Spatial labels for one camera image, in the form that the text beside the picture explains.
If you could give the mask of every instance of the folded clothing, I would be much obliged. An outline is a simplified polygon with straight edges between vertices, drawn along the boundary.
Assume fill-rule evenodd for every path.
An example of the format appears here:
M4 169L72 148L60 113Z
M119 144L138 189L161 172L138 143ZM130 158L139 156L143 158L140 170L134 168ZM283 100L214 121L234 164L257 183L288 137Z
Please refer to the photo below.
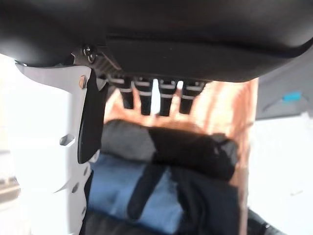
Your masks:
M152 195L144 201L140 218L136 218L132 214L129 215L127 208L146 164L101 154L99 160L91 167L94 174L89 194L90 210L146 225L166 234L177 231L183 210L177 200L177 191L175 183L170 179L170 172L165 171L157 185L153 185ZM150 189L151 185L147 183L145 188ZM134 206L137 206L136 202L130 205L130 208Z
M169 235L238 234L238 192L224 181L105 154L91 167L89 211Z
M123 120L104 125L101 152L129 160L180 166L229 181L237 163L237 144L223 134L144 127Z

